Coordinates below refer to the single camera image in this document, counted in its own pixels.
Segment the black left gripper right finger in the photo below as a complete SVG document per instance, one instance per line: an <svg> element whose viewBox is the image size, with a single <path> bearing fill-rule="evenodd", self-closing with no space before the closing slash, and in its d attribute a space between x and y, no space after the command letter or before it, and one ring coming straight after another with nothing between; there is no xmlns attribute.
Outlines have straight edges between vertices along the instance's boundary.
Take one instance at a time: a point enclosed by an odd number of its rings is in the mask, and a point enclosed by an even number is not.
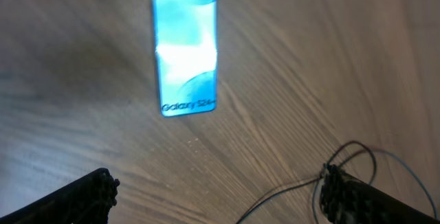
<svg viewBox="0 0 440 224"><path fill-rule="evenodd" d="M330 223L439 224L424 214L339 169L326 165L319 206Z"/></svg>

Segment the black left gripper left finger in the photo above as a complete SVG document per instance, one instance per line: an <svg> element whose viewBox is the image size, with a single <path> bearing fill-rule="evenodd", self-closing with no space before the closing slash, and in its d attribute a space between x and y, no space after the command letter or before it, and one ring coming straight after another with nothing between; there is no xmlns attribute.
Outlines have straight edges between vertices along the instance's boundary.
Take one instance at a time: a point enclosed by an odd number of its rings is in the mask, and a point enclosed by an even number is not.
<svg viewBox="0 0 440 224"><path fill-rule="evenodd" d="M1 218L1 224L107 224L120 180L99 168Z"/></svg>

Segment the blue screen Galaxy smartphone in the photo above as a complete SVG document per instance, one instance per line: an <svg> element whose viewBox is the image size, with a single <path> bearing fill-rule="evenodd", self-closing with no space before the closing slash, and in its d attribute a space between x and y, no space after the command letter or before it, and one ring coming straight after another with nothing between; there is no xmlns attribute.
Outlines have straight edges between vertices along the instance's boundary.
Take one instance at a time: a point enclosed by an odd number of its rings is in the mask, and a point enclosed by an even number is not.
<svg viewBox="0 0 440 224"><path fill-rule="evenodd" d="M213 111L217 101L217 0L151 0L160 112Z"/></svg>

